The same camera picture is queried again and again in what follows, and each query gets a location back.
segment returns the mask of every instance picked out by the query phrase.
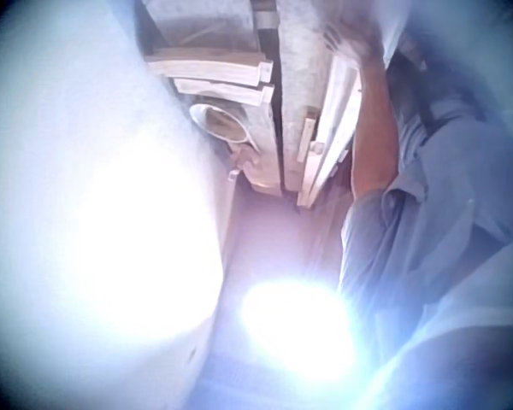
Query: wooden beam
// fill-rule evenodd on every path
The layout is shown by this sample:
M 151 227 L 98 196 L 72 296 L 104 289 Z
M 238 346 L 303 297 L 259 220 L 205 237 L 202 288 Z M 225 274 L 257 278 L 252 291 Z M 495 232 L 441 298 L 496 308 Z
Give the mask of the wooden beam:
M 268 83 L 273 68 L 273 62 L 262 53 L 211 48 L 160 49 L 145 60 L 157 75 L 253 86 Z
M 260 84 L 257 87 L 244 87 L 204 79 L 174 79 L 174 85 L 181 94 L 221 98 L 255 107 L 259 107 L 263 103 L 269 104 L 274 94 L 274 86 L 265 84 Z
M 300 146 L 298 147 L 297 161 L 304 163 L 310 141 L 314 136 L 315 123 L 317 122 L 317 109 L 308 107 L 306 110 L 306 118 L 304 118 L 304 127 L 302 128 L 302 136 L 300 137 Z
M 321 158 L 325 149 L 324 143 L 318 143 L 312 141 L 310 143 L 310 149 L 308 150 L 308 156 L 306 158 L 306 168 L 304 169 L 304 177 L 302 180 L 302 190 L 298 193 L 297 205 L 299 207 L 309 208 L 308 194 L 312 183 L 314 182 L 313 176 L 315 175 L 316 169 L 321 164 Z
M 334 166 L 338 163 L 340 156 L 345 151 L 354 131 L 356 130 L 356 124 L 359 118 L 359 109 L 361 108 L 361 77 L 355 70 L 351 72 L 351 75 L 355 77 L 355 82 L 351 87 L 348 103 L 345 106 L 338 129 L 335 132 L 333 141 L 325 155 L 325 159 L 323 160 L 319 173 L 317 174 L 315 183 L 311 188 L 308 198 L 310 206 L 314 203 L 317 195 L 321 192 L 323 185 L 327 182 Z
M 354 71 L 355 70 L 348 66 L 345 60 L 337 56 L 333 57 L 327 85 L 327 94 L 325 95 L 325 102 L 323 103 L 317 134 L 315 135 L 315 141 L 323 144 L 325 148 L 332 139 L 333 133 L 339 123 L 339 118 L 342 115 L 342 109 L 345 107 L 347 99 L 350 96 L 349 91 L 353 86 L 353 76 L 350 76 L 350 74 Z M 303 198 L 310 197 L 310 190 L 320 167 L 321 162 L 317 164 L 317 166 L 312 164 L 312 168 L 308 169 L 308 163 L 306 163 L 306 169 L 304 169 L 305 184 L 303 183 L 301 190 Z

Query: man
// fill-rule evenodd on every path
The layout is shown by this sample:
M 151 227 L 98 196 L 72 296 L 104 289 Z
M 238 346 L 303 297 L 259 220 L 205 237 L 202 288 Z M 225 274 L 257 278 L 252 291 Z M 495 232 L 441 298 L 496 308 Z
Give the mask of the man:
M 513 140 L 440 65 L 386 75 L 372 21 L 325 39 L 363 86 L 339 290 L 387 365 L 358 408 L 513 408 Z

